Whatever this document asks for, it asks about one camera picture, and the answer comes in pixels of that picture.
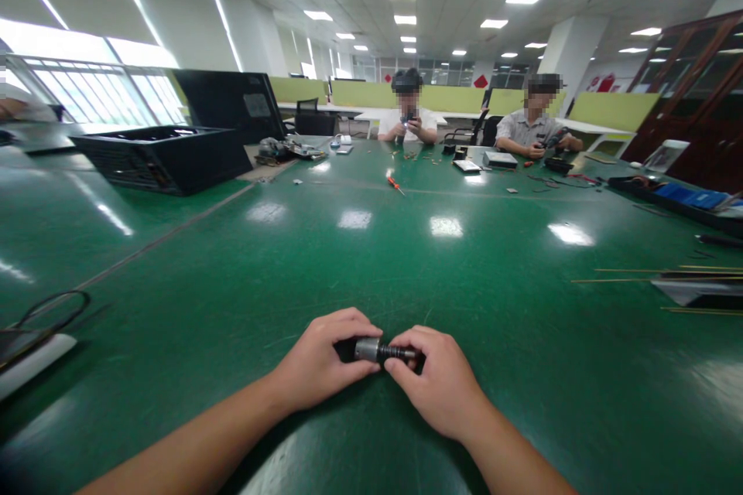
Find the cabinet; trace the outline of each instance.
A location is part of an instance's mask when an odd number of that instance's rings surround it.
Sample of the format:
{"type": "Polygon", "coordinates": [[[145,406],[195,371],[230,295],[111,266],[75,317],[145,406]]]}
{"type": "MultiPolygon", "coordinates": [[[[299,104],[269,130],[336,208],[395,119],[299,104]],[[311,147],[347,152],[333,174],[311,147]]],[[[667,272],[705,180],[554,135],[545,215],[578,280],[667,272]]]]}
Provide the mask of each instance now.
{"type": "Polygon", "coordinates": [[[666,139],[680,139],[691,145],[671,176],[743,189],[743,11],[667,29],[631,90],[660,99],[623,159],[645,160],[666,139]]]}

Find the office chair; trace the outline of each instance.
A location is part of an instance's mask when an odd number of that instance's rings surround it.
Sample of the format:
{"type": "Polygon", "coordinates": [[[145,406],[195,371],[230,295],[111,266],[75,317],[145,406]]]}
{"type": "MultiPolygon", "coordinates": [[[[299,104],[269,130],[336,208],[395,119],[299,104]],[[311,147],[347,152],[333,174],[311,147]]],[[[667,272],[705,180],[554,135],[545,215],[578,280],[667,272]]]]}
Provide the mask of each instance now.
{"type": "Polygon", "coordinates": [[[337,116],[302,112],[294,117],[294,131],[300,135],[336,135],[337,128],[337,116]]]}
{"type": "Polygon", "coordinates": [[[482,111],[482,114],[480,114],[480,118],[477,123],[475,123],[474,128],[457,128],[453,132],[447,133],[443,137],[442,143],[446,145],[476,145],[478,143],[480,128],[482,128],[482,123],[487,115],[487,110],[482,111]],[[457,136],[469,139],[456,139],[457,136]]]}
{"type": "Polygon", "coordinates": [[[495,146],[495,136],[498,135],[498,123],[503,119],[502,116],[491,116],[484,123],[482,129],[482,145],[483,147],[495,146]]]}
{"type": "Polygon", "coordinates": [[[296,113],[317,114],[317,98],[296,102],[296,113]]]}

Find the person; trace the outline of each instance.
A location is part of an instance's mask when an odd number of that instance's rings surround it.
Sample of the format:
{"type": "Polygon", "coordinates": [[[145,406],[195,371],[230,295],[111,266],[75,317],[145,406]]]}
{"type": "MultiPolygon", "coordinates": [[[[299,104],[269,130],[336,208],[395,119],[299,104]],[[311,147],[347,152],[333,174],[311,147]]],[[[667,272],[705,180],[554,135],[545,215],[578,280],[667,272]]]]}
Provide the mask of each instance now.
{"type": "MultiPolygon", "coordinates": [[[[561,81],[555,73],[538,73],[529,78],[524,108],[508,114],[498,123],[495,146],[530,159],[541,159],[545,153],[544,144],[561,129],[554,118],[544,114],[562,88],[561,81]]],[[[583,142],[568,133],[557,147],[577,152],[583,150],[583,142]]]]}
{"type": "MultiPolygon", "coordinates": [[[[335,343],[381,335],[356,308],[318,317],[274,371],[78,493],[216,493],[274,425],[381,370],[369,361],[341,363],[335,343]]],[[[421,375],[401,360],[388,359],[385,369],[436,431],[464,445],[492,493],[575,493],[490,403],[451,336],[414,326],[390,344],[426,356],[421,375]]]]}
{"type": "Polygon", "coordinates": [[[436,118],[433,113],[418,106],[423,78],[418,70],[400,70],[392,78],[392,90],[397,95],[398,108],[393,108],[379,120],[379,141],[384,142],[423,142],[434,145],[436,118]]]}
{"type": "Polygon", "coordinates": [[[47,104],[36,95],[9,83],[0,84],[0,121],[58,121],[47,104]]]}

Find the black plastic crate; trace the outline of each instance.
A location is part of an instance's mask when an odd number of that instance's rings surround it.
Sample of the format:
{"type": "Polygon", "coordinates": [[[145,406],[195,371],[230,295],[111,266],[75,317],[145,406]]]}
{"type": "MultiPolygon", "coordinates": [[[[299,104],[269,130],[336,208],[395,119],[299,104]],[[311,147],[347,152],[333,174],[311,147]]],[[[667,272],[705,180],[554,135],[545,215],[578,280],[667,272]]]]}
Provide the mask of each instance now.
{"type": "Polygon", "coordinates": [[[112,184],[171,195],[191,195],[253,168],[235,130],[156,126],[70,140],[112,184]]]}

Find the metal cylinder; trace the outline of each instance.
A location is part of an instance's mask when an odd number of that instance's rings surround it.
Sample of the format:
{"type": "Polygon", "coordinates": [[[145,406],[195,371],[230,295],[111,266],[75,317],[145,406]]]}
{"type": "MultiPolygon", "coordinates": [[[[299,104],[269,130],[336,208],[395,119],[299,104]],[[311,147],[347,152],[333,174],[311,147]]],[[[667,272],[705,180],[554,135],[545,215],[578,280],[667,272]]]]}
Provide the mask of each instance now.
{"type": "Polygon", "coordinates": [[[373,337],[357,340],[356,348],[354,349],[354,357],[357,360],[377,361],[380,342],[381,341],[378,338],[373,337]]]}

